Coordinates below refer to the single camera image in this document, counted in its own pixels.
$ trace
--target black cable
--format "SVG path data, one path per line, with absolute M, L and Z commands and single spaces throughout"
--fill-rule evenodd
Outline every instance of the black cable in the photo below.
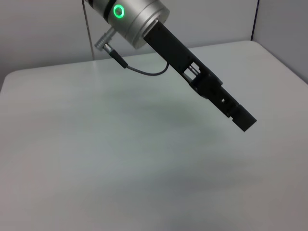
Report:
M 169 64 L 166 65 L 166 67 L 165 67 L 165 69 L 164 69 L 163 71 L 158 72 L 158 73 L 147 73 L 147 72 L 138 70 L 138 69 L 136 69 L 136 68 L 133 68 L 133 67 L 131 67 L 131 66 L 128 66 L 127 68 L 128 68 L 129 70 L 131 70 L 131 71 L 135 71 L 135 72 L 137 72 L 137 73 L 139 73 L 139 74 L 142 74 L 142 75 L 146 75 L 146 76 L 159 76 L 159 75 L 165 73 L 165 72 L 168 70 Z
M 251 39 L 250 39 L 251 41 L 254 39 L 255 28 L 256 28 L 256 22 L 257 22 L 257 16 L 258 16 L 258 10 L 259 10 L 259 4 L 260 4 L 260 0 L 258 0 L 258 3 L 257 3 L 255 21 L 254 21 L 254 26 L 252 27 L 252 33 L 251 33 Z
M 159 75 L 165 73 L 168 70 L 168 68 L 169 68 L 169 64 L 167 63 L 167 65 L 166 65 L 166 67 L 165 67 L 165 69 L 163 71 L 158 72 L 158 73 L 147 73 L 147 72 L 144 72 L 144 71 L 141 71 L 141 70 L 138 70 L 136 68 L 133 68 L 133 67 L 129 66 L 128 63 L 126 63 L 125 60 L 121 57 L 121 55 L 119 55 L 119 53 L 116 52 L 116 50 L 114 50 L 114 49 L 109 53 L 109 55 L 114 60 L 116 60 L 123 68 L 127 68 L 127 69 L 129 69 L 131 71 L 135 71 L 135 72 L 137 72 L 139 74 L 146 75 L 146 76 L 159 76 Z

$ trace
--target silver connector plug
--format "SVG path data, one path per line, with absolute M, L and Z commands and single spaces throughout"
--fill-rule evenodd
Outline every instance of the silver connector plug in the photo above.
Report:
M 106 43 L 103 47 L 103 49 L 108 53 L 110 54 L 114 49 L 112 46 L 110 46 L 108 43 Z
M 112 37 L 116 34 L 116 30 L 112 27 L 110 28 L 101 38 L 98 40 L 98 42 L 94 45 L 96 49 L 99 51 L 102 51 L 104 49 L 104 46 L 108 44 Z

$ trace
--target white table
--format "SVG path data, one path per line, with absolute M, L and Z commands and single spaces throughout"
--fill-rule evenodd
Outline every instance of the white table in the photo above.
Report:
M 7 76 L 0 230 L 307 231 L 307 85 L 254 42 L 192 51 L 258 119 L 246 133 L 172 68 L 146 77 L 103 60 Z

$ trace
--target green led ring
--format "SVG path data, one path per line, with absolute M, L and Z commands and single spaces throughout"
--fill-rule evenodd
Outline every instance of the green led ring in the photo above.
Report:
M 120 8 L 120 9 L 122 10 L 122 13 L 121 13 L 120 15 L 116 14 L 116 10 L 117 10 L 118 8 Z M 125 9 L 124 9 L 124 7 L 123 7 L 122 5 L 119 5 L 119 4 L 116 5 L 116 6 L 114 7 L 114 15 L 115 15 L 115 17 L 117 17 L 117 18 L 123 18 L 124 15 L 125 15 Z

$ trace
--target silver cylindrical joint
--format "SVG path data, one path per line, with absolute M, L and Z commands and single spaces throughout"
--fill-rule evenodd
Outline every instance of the silver cylindrical joint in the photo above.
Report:
M 104 17 L 110 0 L 86 0 Z M 110 8 L 107 22 L 135 49 L 146 42 L 143 37 L 156 19 L 164 23 L 170 11 L 160 0 L 117 0 Z

